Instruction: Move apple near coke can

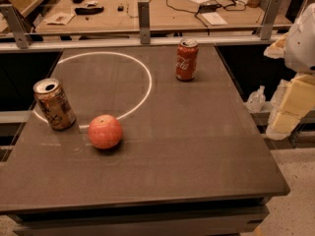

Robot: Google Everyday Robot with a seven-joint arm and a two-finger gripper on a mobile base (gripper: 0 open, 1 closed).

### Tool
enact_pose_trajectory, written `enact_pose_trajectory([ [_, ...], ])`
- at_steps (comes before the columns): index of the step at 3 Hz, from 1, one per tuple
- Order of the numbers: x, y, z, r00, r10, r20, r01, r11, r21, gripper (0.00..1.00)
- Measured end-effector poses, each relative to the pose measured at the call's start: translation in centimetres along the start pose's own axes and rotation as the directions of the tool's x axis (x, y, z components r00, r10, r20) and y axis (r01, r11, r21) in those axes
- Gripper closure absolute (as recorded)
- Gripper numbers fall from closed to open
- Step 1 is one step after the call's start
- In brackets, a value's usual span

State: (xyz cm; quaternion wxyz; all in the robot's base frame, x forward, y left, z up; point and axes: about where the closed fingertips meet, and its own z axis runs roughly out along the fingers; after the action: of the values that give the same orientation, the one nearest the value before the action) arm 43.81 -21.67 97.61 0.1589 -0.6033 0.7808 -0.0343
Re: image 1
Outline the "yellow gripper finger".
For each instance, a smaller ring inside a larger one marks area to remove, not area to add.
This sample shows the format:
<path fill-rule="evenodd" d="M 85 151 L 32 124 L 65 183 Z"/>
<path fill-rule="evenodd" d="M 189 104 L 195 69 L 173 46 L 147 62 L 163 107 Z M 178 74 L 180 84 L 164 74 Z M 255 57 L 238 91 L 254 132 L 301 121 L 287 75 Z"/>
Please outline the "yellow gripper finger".
<path fill-rule="evenodd" d="M 282 35 L 277 41 L 268 46 L 264 51 L 264 55 L 272 59 L 283 58 L 286 38 L 287 33 Z"/>
<path fill-rule="evenodd" d="M 315 77 L 296 74 L 290 81 L 281 80 L 272 99 L 266 135 L 283 140 L 315 107 Z"/>

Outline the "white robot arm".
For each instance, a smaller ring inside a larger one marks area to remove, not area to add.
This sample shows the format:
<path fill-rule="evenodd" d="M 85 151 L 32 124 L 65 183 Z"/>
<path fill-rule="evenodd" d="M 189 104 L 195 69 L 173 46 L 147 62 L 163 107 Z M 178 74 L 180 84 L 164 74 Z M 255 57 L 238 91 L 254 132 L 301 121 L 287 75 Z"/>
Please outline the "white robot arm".
<path fill-rule="evenodd" d="M 271 99 L 267 137 L 282 140 L 315 107 L 315 4 L 295 20 L 288 33 L 264 51 L 270 58 L 283 58 L 295 72 L 290 81 L 281 80 Z"/>

